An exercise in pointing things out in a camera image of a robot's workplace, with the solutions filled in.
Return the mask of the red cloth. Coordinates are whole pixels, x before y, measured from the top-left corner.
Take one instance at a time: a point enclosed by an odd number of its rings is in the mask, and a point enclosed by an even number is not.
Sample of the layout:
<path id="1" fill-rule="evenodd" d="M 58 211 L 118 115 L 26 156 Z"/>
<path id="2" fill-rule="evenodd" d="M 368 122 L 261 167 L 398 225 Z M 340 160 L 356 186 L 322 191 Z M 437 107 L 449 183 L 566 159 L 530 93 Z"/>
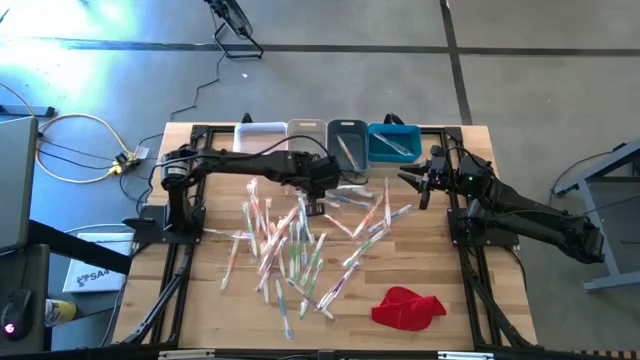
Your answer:
<path id="1" fill-rule="evenodd" d="M 446 314 L 436 296 L 421 296 L 400 286 L 391 287 L 370 311 L 374 322 L 403 331 L 422 331 L 435 317 Z"/>

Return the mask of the grey laptop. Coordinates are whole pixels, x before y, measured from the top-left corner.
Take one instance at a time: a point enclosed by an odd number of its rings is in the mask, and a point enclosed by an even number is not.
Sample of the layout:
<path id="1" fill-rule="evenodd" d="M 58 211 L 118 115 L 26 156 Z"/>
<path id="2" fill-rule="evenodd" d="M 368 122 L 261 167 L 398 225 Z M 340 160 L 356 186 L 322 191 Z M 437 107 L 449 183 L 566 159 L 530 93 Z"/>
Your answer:
<path id="1" fill-rule="evenodd" d="M 37 120 L 0 123 L 0 253 L 27 242 Z"/>

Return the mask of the black computer mouse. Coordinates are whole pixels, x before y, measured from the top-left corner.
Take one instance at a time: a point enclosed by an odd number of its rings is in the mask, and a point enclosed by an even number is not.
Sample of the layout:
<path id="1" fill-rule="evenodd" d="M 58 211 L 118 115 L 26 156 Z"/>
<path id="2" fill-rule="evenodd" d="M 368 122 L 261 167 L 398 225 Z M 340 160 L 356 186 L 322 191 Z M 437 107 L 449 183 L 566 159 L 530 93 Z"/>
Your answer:
<path id="1" fill-rule="evenodd" d="M 0 312 L 2 333 L 10 341 L 18 341 L 29 334 L 32 323 L 32 291 L 13 291 Z"/>

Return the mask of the white cardboard box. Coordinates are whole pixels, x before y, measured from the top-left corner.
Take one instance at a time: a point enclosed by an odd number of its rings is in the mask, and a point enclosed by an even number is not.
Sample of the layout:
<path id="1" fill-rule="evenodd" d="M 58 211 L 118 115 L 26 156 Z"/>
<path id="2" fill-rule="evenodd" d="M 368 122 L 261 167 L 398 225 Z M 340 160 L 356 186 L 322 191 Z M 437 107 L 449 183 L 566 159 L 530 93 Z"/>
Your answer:
<path id="1" fill-rule="evenodd" d="M 122 255 L 132 252 L 132 233 L 79 233 L 80 239 L 96 243 Z M 90 293 L 118 291 L 125 276 L 105 268 L 71 260 L 62 291 L 64 293 Z"/>

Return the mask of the teal plastic bin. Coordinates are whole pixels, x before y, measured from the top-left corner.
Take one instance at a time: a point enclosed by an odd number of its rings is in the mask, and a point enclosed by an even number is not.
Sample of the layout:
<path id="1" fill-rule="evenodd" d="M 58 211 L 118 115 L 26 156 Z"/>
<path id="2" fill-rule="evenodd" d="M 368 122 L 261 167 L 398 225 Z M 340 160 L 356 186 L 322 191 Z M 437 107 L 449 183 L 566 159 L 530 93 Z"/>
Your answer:
<path id="1" fill-rule="evenodd" d="M 413 163 L 422 155 L 422 135 L 415 125 L 370 124 L 367 130 L 371 162 Z"/>

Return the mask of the white plastic bin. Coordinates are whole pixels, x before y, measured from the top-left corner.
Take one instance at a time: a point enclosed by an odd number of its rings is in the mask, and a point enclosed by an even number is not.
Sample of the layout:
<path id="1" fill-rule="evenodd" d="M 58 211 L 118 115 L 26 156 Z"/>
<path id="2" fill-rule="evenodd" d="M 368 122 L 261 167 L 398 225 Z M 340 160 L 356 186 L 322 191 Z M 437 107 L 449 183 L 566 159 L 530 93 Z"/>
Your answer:
<path id="1" fill-rule="evenodd" d="M 233 151 L 257 153 L 287 135 L 285 122 L 241 123 L 234 128 Z"/>

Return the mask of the black desk beam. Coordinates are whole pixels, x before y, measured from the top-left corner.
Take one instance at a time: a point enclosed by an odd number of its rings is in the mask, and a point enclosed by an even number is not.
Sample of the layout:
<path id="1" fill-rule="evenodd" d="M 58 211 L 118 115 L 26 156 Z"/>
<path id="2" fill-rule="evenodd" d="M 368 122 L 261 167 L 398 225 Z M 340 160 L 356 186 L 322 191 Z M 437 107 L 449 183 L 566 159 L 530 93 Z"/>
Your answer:
<path id="1" fill-rule="evenodd" d="M 27 231 L 27 244 L 47 245 L 51 252 L 89 265 L 127 275 L 132 260 L 129 256 L 102 247 L 100 244 L 87 242 L 64 233 L 48 225 L 30 220 Z"/>

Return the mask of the light grey plastic bin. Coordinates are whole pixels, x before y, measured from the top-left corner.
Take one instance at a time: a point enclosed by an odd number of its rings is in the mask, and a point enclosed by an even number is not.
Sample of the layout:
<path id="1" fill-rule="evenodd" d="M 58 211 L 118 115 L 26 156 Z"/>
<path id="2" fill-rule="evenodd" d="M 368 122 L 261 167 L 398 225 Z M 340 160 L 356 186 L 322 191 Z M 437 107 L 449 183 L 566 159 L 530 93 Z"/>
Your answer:
<path id="1" fill-rule="evenodd" d="M 320 119 L 292 119 L 287 123 L 287 148 L 290 151 L 325 155 L 327 125 Z"/>

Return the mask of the purple toothbrush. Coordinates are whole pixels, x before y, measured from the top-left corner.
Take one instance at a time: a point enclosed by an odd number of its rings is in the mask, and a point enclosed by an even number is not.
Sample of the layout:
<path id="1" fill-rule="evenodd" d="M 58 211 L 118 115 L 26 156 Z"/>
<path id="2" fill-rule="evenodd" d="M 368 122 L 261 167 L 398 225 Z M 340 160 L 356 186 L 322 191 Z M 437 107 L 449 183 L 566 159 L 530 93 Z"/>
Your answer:
<path id="1" fill-rule="evenodd" d="M 351 275 L 359 268 L 359 266 L 360 263 L 358 261 L 354 262 L 340 280 L 325 293 L 319 302 L 318 311 L 325 311 L 329 307 L 331 302 L 340 294 Z"/>
<path id="2" fill-rule="evenodd" d="M 286 278 L 286 283 L 292 286 L 297 292 L 299 292 L 303 296 L 303 301 L 301 303 L 300 310 L 299 310 L 300 319 L 304 317 L 309 307 L 312 306 L 329 320 L 331 321 L 334 320 L 333 314 L 326 309 L 322 309 L 319 303 L 315 299 L 313 299 L 310 295 L 308 295 L 306 291 L 300 285 L 298 285 L 293 279 Z"/>
<path id="3" fill-rule="evenodd" d="M 216 230 L 211 228 L 203 228 L 203 232 L 207 234 L 221 235 L 232 239 L 246 239 L 245 234 L 242 231 L 239 232 L 230 232 L 225 230 Z"/>

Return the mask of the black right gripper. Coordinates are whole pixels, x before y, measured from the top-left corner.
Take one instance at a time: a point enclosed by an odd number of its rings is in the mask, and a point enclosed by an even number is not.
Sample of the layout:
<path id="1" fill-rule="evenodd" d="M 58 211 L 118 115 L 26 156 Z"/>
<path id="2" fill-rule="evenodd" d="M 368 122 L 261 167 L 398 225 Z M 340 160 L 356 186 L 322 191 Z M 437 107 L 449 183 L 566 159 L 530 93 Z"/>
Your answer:
<path id="1" fill-rule="evenodd" d="M 450 183 L 451 168 L 444 149 L 439 145 L 433 145 L 430 154 L 431 159 L 426 163 L 401 166 L 398 173 L 398 175 L 404 175 L 404 181 L 417 193 L 421 193 L 420 210 L 428 208 L 433 190 L 446 191 Z"/>

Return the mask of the yellow power plug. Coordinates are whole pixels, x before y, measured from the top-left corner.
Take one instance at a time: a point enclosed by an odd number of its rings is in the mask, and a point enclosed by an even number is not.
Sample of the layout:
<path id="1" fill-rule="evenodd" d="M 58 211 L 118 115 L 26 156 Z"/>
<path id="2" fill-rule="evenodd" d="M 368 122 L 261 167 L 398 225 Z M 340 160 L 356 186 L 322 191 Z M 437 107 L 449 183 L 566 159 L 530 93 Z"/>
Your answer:
<path id="1" fill-rule="evenodd" d="M 132 154 L 125 154 L 123 152 L 115 156 L 111 168 L 108 171 L 109 175 L 122 175 L 127 170 L 131 170 L 137 167 L 141 163 L 141 160 Z"/>

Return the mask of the black floor fan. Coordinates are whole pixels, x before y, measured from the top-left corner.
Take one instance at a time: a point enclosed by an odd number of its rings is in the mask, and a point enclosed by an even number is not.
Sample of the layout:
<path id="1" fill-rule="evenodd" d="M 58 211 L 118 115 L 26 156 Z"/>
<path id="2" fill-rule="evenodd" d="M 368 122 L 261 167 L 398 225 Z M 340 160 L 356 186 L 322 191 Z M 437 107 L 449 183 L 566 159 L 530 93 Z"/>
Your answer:
<path id="1" fill-rule="evenodd" d="M 247 18 L 246 14 L 240 7 L 237 0 L 203 0 L 209 7 L 212 14 L 212 20 L 218 17 L 223 21 L 223 24 L 216 25 L 215 32 L 213 33 L 213 40 L 215 44 L 221 49 L 223 55 L 229 59 L 261 59 L 264 54 L 264 49 L 253 38 L 253 27 Z M 220 42 L 219 35 L 228 28 L 236 37 L 241 40 L 248 40 L 256 49 L 256 53 L 251 54 L 232 54 L 229 50 Z"/>

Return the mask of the yellow can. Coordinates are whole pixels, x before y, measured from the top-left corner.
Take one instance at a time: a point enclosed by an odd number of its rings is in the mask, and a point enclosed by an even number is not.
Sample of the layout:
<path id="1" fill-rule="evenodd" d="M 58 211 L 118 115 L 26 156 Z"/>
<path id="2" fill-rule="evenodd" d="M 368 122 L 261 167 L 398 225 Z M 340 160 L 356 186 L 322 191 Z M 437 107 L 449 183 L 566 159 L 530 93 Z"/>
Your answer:
<path id="1" fill-rule="evenodd" d="M 77 307 L 73 302 L 47 299 L 45 301 L 45 326 L 54 327 L 71 322 L 75 318 L 76 312 Z"/>

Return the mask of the grey metal desk frame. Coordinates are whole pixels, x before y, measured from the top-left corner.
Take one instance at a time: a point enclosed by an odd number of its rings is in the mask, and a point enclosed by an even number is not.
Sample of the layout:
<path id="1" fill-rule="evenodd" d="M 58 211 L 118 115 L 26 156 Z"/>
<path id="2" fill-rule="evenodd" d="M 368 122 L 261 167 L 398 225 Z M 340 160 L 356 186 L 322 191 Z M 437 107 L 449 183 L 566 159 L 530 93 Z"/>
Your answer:
<path id="1" fill-rule="evenodd" d="M 607 274 L 584 283 L 586 292 L 640 285 L 640 138 L 581 159 L 587 169 L 564 170 L 550 189 L 550 198 L 576 191 L 583 216 L 595 226 L 591 250 L 602 257 Z"/>

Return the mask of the black desk surface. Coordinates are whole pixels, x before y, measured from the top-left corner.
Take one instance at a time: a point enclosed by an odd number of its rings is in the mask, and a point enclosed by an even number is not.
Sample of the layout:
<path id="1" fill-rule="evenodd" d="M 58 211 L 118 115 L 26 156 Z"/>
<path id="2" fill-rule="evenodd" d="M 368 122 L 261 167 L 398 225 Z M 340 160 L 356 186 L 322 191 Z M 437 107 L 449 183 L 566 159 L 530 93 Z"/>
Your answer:
<path id="1" fill-rule="evenodd" d="M 0 360 L 50 349 L 50 336 L 44 323 L 48 295 L 49 250 L 43 245 L 0 254 Z M 24 311 L 27 327 L 23 337 L 14 340 L 4 331 L 1 317 L 11 295 L 17 290 L 30 290 L 29 305 Z"/>

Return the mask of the dark grey plastic bin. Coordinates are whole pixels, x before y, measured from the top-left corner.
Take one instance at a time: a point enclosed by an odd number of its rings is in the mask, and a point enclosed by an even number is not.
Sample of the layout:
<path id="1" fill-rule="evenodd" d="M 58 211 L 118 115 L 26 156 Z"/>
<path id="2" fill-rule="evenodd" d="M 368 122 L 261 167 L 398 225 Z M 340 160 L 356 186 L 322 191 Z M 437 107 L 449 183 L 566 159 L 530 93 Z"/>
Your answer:
<path id="1" fill-rule="evenodd" d="M 363 174 L 369 169 L 367 132 L 368 124 L 362 120 L 335 119 L 328 122 L 326 146 L 329 153 L 336 157 L 343 171 Z M 340 135 L 346 143 L 360 167 L 359 172 L 353 170 L 336 139 L 336 135 Z"/>

